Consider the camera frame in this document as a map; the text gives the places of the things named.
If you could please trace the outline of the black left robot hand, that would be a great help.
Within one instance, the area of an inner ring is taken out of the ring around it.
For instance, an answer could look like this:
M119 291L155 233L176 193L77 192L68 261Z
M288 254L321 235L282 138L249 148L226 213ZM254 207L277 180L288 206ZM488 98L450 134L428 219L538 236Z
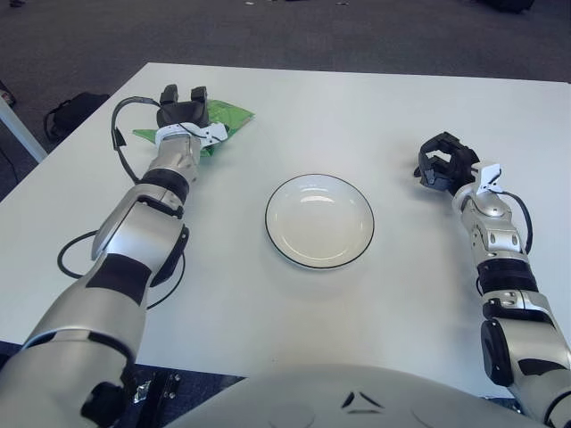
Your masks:
M178 100L176 84L165 86L160 97L160 109L156 113L157 125L160 128L178 123L191 123L199 128L210 125L207 109L207 88L197 86L191 90L189 101Z

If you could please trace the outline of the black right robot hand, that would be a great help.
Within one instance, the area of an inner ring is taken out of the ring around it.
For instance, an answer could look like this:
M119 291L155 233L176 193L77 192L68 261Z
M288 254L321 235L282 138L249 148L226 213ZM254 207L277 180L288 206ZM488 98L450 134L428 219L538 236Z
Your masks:
M454 195L463 185L475 181L472 166L480 160L476 153L459 139L442 132L423 143L413 177L429 189Z

